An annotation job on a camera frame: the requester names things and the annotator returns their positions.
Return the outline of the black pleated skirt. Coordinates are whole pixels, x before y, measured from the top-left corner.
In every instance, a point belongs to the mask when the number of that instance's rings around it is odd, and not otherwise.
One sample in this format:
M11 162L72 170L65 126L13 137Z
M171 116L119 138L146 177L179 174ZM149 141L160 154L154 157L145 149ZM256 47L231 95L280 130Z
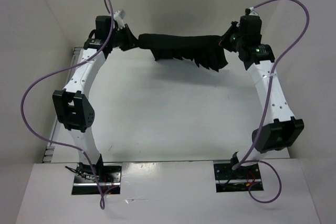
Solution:
M228 65L224 49L218 44L220 36L173 36L141 34L138 45L150 50L154 59L190 60L198 67L218 72Z

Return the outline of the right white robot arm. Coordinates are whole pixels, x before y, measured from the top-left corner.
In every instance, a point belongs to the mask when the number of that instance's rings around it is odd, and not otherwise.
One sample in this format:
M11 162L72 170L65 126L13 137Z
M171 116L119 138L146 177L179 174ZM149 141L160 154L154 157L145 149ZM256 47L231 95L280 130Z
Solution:
M251 146L234 153L230 160L230 172L235 178L243 178L268 152L290 147L305 126L288 105L275 69L272 48L261 42L261 27L259 15L252 7L247 8L239 21L232 22L219 43L238 54L263 107L259 127L251 134Z

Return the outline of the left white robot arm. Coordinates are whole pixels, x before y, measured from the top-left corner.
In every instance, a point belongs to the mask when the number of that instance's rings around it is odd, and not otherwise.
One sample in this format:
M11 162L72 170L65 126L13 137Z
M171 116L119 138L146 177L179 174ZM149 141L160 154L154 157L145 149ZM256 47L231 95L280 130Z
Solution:
M79 165L74 172L93 182L102 180L105 170L91 129L95 112L89 102L89 92L113 48L135 48L137 39L124 23L124 16L124 10L118 10L112 16L96 17L96 27L84 43L79 66L65 87L52 95L58 121L79 148Z

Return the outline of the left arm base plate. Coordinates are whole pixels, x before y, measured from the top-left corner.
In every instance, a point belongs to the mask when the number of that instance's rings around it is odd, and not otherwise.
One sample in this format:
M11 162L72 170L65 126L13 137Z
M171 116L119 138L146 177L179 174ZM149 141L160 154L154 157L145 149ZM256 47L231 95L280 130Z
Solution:
M103 193L108 195L119 194L121 185L121 163L105 163L101 175L98 176L99 185ZM98 195L96 181L91 171L76 171L72 186L72 195Z

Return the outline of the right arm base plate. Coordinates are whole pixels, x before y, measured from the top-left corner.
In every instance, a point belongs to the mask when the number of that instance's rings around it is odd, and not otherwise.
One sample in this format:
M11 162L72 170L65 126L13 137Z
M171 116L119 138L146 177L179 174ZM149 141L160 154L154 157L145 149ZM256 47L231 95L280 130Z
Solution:
M237 170L232 170L230 163L214 163L214 176L217 193L263 191L259 166L242 166Z

